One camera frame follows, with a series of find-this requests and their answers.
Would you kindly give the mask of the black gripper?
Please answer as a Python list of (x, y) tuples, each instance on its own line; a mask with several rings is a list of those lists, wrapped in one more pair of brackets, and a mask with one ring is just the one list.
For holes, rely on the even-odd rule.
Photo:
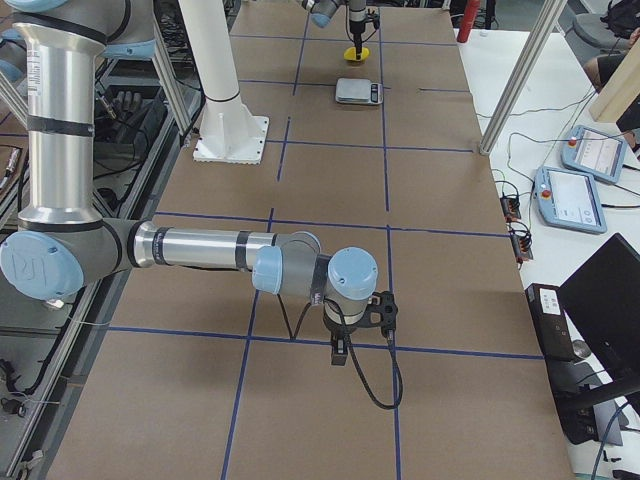
[(325, 308), (323, 322), (331, 333), (331, 365), (345, 366), (349, 355), (345, 338), (358, 329), (370, 328), (371, 314), (364, 310), (355, 315), (347, 315), (340, 314), (333, 308)]
[(355, 55), (360, 56), (362, 53), (362, 34), (366, 29), (366, 1), (365, 0), (349, 0), (348, 1), (348, 22), (349, 32), (353, 35), (353, 43)]

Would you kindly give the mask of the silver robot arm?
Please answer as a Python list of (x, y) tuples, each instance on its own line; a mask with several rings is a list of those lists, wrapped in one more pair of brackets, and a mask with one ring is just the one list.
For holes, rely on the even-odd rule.
[(331, 361), (355, 356), (351, 335), (370, 324), (375, 259), (348, 247), (332, 255), (306, 232), (158, 227), (106, 219), (93, 205), (95, 61), (156, 49), (149, 1), (16, 1), (27, 46), (30, 201), (1, 246), (1, 269), (22, 294), (61, 299), (113, 273), (154, 265), (247, 271), (255, 289), (322, 305)]
[(347, 33), (353, 44), (346, 52), (346, 59), (361, 61), (368, 55), (363, 47), (363, 34), (366, 30), (367, 9), (365, 0), (335, 1), (335, 0), (300, 0), (298, 4), (311, 15), (312, 22), (320, 27), (326, 27), (335, 13), (343, 5), (346, 6)]

